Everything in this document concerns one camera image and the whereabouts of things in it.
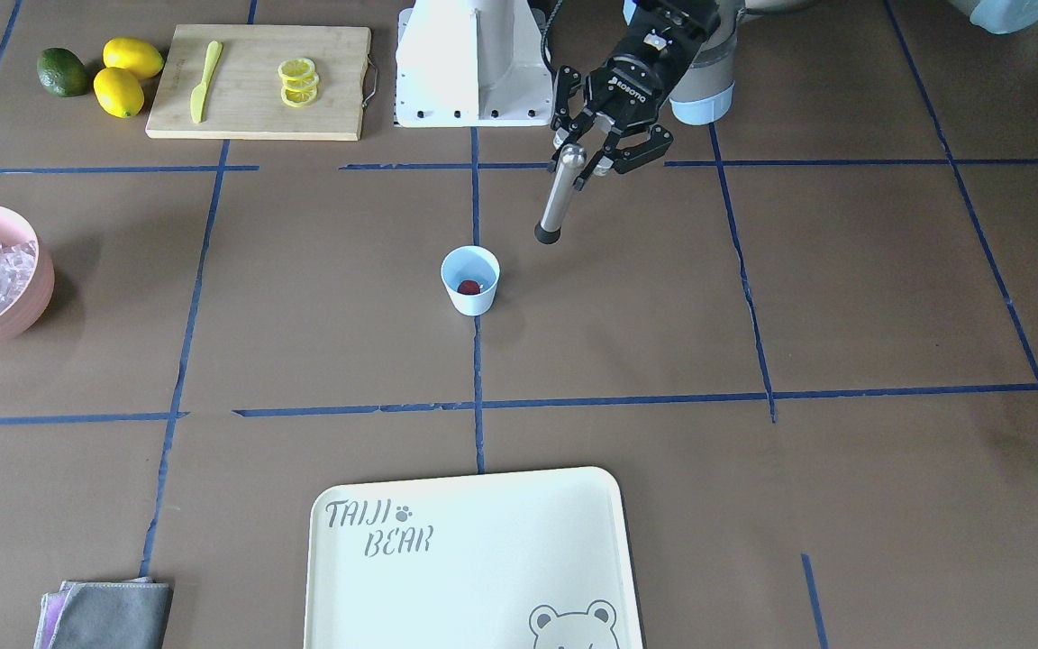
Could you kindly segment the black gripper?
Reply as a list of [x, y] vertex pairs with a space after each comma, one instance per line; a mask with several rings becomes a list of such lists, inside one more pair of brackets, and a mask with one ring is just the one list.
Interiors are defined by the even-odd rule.
[[721, 1], [626, 1], [624, 36], [586, 75], [561, 65], [553, 75], [553, 148], [578, 144], [599, 121], [600, 151], [578, 173], [578, 190], [594, 174], [624, 174], [658, 160], [674, 143], [659, 126], [670, 103], [682, 123], [723, 115]]

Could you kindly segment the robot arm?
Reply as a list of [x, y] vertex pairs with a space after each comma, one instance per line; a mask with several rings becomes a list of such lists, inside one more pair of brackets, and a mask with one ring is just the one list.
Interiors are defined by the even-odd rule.
[[722, 118], [733, 102], [739, 24], [800, 7], [799, 1], [626, 1], [626, 30], [608, 58], [588, 74], [565, 65], [553, 77], [549, 171], [559, 171], [566, 151], [594, 127], [603, 140], [569, 177], [574, 189], [594, 175], [624, 174], [660, 159], [674, 142], [659, 123], [664, 105], [681, 123]]

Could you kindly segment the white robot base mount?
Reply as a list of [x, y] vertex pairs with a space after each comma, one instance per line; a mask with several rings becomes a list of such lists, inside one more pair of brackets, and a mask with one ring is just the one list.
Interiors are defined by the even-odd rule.
[[398, 15], [397, 124], [548, 126], [547, 22], [527, 1], [416, 1], [405, 8]]

